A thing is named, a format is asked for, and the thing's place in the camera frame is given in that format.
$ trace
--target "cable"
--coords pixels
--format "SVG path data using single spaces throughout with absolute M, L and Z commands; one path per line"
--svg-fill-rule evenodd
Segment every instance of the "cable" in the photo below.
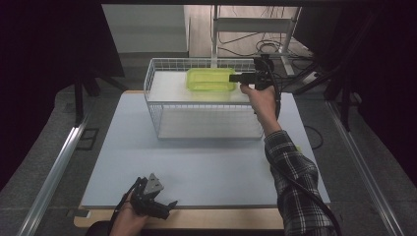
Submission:
M 296 84 L 298 82 L 297 78 L 302 78 L 302 77 L 306 77 L 308 73 L 312 72 L 315 68 L 318 67 L 318 63 L 314 62 L 312 64 L 310 64 L 305 70 L 301 71 L 297 77 L 294 78 L 294 80 L 291 83 L 288 83 L 288 85 L 286 85 L 284 88 L 282 89 L 286 89 L 289 86 L 292 86 L 294 84 Z
M 238 40 L 241 40 L 243 38 L 250 37 L 250 36 L 253 36 L 253 35 L 256 35 L 256 34 L 260 34 L 260 33 L 261 32 L 254 32 L 254 33 L 251 33 L 251 34 L 248 34 L 248 35 L 245 35 L 245 36 L 241 36 L 241 37 L 238 37 L 238 38 L 235 38 L 235 39 L 232 39 L 232 40 L 229 40 L 229 41 L 225 41 L 225 42 L 221 41 L 221 39 L 220 39 L 220 33 L 219 33 L 218 34 L 218 41 L 221 44 L 227 44 L 227 43 L 234 42 L 234 41 L 238 41 Z
M 319 135 L 319 137 L 320 137 L 320 143 L 317 146 L 312 147 L 312 149 L 320 148 L 323 145 L 323 143 L 325 142 L 325 140 L 323 139 L 323 135 L 318 130 L 316 130 L 315 128 L 313 128 L 311 126 L 306 126 L 305 125 L 304 128 L 309 128 L 309 129 L 315 131 Z
M 262 40 L 258 41 L 255 46 L 256 46 L 256 48 L 259 52 L 263 52 L 262 51 L 263 47 L 265 47 L 265 46 L 274 46 L 276 48 L 276 45 L 278 45 L 278 48 L 279 48 L 279 46 L 281 46 L 282 44 L 278 41 L 275 41 L 275 40 L 262 39 Z
M 139 179 L 137 179 L 135 181 L 135 184 L 133 184 L 132 187 L 128 190 L 128 192 L 126 192 L 126 194 L 123 195 L 122 199 L 120 200 L 120 203 L 113 210 L 113 214 L 111 215 L 110 222 L 109 222 L 108 228 L 107 228 L 107 234 L 108 235 L 110 235 L 111 229 L 113 228 L 114 221 L 116 220 L 116 218 L 119 214 L 120 208 L 123 206 L 124 203 L 126 203 L 126 200 L 128 199 L 129 194 L 133 191 L 133 189 L 135 189 L 135 186 L 138 183 L 138 180 Z
M 212 12 L 211 12 L 212 7 L 213 7 L 212 5 L 209 6 L 209 37 L 211 38 L 211 43 L 213 43 L 212 34 L 211 34 L 211 32 L 212 32 L 212 25 L 211 25 L 211 22 L 212 22 Z
M 265 10 L 261 13 L 261 17 L 269 10 L 269 6 L 266 6 Z
M 274 77 L 274 73 L 270 69 L 269 64 L 265 60 L 260 60 L 267 68 L 267 72 L 272 80 L 272 85 L 275 91 L 275 117 L 276 119 L 279 117 L 279 112 L 281 110 L 281 89 L 279 89 L 278 84 L 276 83 L 276 79 Z
M 267 148 L 265 148 L 265 156 L 267 157 L 267 160 L 268 160 L 268 162 L 270 164 L 270 167 L 272 167 L 280 175 L 284 176 L 285 179 L 287 179 L 295 188 L 297 188 L 298 190 L 300 190 L 301 192 L 303 192 L 309 199 L 311 199 L 313 201 L 313 203 L 315 203 L 325 213 L 325 215 L 328 216 L 328 218 L 331 220 L 331 223 L 334 226 L 334 230 L 336 231 L 336 234 L 338 236 L 341 236 L 341 230 L 340 230 L 340 226 L 338 224 L 338 221 L 337 221 L 336 217 L 334 216 L 333 212 L 331 212 L 331 210 L 328 208 L 328 206 L 326 206 L 323 203 L 323 201 L 321 199 L 319 199 L 316 195 L 314 195 L 309 190 L 307 190 L 306 188 L 304 188 L 302 185 L 300 185 L 299 183 L 297 183 L 296 180 L 294 180 L 293 178 L 291 178 L 290 176 L 288 176 L 280 168 L 278 168 L 277 166 L 273 166 L 273 160 L 272 160 L 272 157 L 269 155 L 269 153 L 267 151 Z
M 217 47 L 217 49 L 224 50 L 224 51 L 228 51 L 228 52 L 233 53 L 233 54 L 235 54 L 235 55 L 237 55 L 237 56 L 243 56 L 243 57 L 250 57 L 250 56 L 255 56 L 255 55 L 258 55 L 258 53 L 257 53 L 257 52 L 252 53 L 252 54 L 248 54 L 248 55 L 243 55 L 243 54 L 239 54 L 239 53 L 236 53 L 236 52 L 234 52 L 234 51 L 231 51 L 231 50 L 229 50 L 229 49 L 226 49 L 226 48 L 224 48 L 224 47 Z
M 232 6 L 232 11 L 233 11 L 233 13 L 235 14 L 235 16 L 237 17 L 237 13 L 235 12 L 234 7 L 235 7 L 235 6 Z
M 275 9 L 275 6 L 273 6 L 273 7 L 272 7 L 272 11 L 270 11 L 270 16 L 269 16 L 270 18 L 272 18 L 272 15 L 273 15 L 273 9 Z
M 281 80 L 281 91 L 282 91 L 282 88 L 285 88 L 286 87 L 286 85 L 288 84 L 288 83 L 291 83 L 291 81 L 294 79 L 294 78 L 291 78 L 291 77 L 281 77 L 278 73 L 276 73 L 276 72 L 273 72 L 273 75 L 277 78 L 277 79 L 279 79 L 279 80 Z
M 306 70 L 307 68 L 308 68 L 308 66 L 307 67 L 304 67 L 304 68 L 300 68 L 299 66 L 297 66 L 296 64 L 295 64 L 295 62 L 296 61 L 313 61 L 313 59 L 312 58 L 295 58 L 295 59 L 293 59 L 292 61 L 291 61 L 291 65 L 293 66 L 293 67 L 295 67 L 295 68 L 297 68 L 298 70 L 301 70 L 301 71 L 304 71 L 304 70 Z

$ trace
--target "white panel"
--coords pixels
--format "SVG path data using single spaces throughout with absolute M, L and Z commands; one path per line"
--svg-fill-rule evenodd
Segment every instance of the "white panel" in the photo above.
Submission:
M 250 106 L 164 108 L 160 123 L 160 139 L 260 139 L 264 133 Z
M 119 53 L 187 52 L 182 5 L 102 5 Z
M 279 121 L 295 145 L 316 162 L 292 94 L 282 95 Z M 154 173 L 164 185 L 156 198 L 179 207 L 276 205 L 264 142 L 160 141 L 144 95 L 124 93 L 89 179 L 82 206 L 114 207 L 137 177 Z M 325 203 L 328 193 L 319 176 Z

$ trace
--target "metal frame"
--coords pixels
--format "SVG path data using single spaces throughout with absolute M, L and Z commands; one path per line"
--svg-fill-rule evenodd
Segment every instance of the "metal frame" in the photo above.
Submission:
M 291 63 L 288 60 L 288 46 L 291 41 L 292 34 L 297 24 L 298 16 L 300 15 L 300 7 L 297 7 L 291 19 L 257 19 L 257 18 L 219 18 L 218 5 L 214 5 L 214 15 L 212 18 L 212 45 L 211 45 L 211 59 L 213 68 L 216 67 L 215 60 L 217 59 L 217 34 L 220 31 L 229 32 L 281 32 L 285 33 L 286 37 L 279 48 L 279 53 L 274 55 L 280 56 L 288 77 L 295 76 Z
M 21 228 L 18 231 L 19 235 L 31 236 L 36 232 L 37 226 L 45 214 L 47 207 L 58 187 L 59 182 L 67 168 L 68 162 L 77 146 L 77 142 L 83 133 L 84 128 L 89 120 L 93 104 L 86 109 L 84 119 L 78 126 L 73 127 L 67 140 L 61 148 L 58 157 L 55 160 L 48 176 L 45 179 L 39 193 L 36 196 L 31 208 L 25 218 Z
M 372 172 L 369 169 L 361 151 L 356 146 L 355 140 L 353 139 L 350 132 L 346 132 L 346 130 L 343 128 L 342 122 L 338 119 L 340 115 L 335 102 L 327 101 L 326 104 L 337 127 L 337 130 L 343 138 L 343 142 L 346 144 L 346 147 L 349 149 L 352 160 L 358 169 L 358 173 L 361 176 L 362 181 L 364 182 L 365 187 L 367 188 L 369 195 L 371 196 L 371 199 L 374 202 L 375 207 L 377 208 L 389 235 L 404 235 L 387 198 L 381 191 L 380 186 L 372 175 Z

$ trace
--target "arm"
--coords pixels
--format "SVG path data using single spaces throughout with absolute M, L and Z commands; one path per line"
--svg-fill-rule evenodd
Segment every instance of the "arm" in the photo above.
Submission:
M 323 211 L 274 169 L 281 169 L 287 176 L 320 197 L 317 190 L 316 165 L 297 151 L 277 122 L 273 87 L 254 90 L 242 85 L 241 90 L 248 94 L 265 131 L 266 152 L 272 163 L 270 171 L 275 183 L 277 206 L 284 222 L 285 235 L 332 235 L 334 232 L 331 221 Z

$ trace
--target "wall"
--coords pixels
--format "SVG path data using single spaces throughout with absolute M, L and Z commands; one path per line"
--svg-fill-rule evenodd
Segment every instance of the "wall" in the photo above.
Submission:
M 182 5 L 102 5 L 119 53 L 187 52 Z

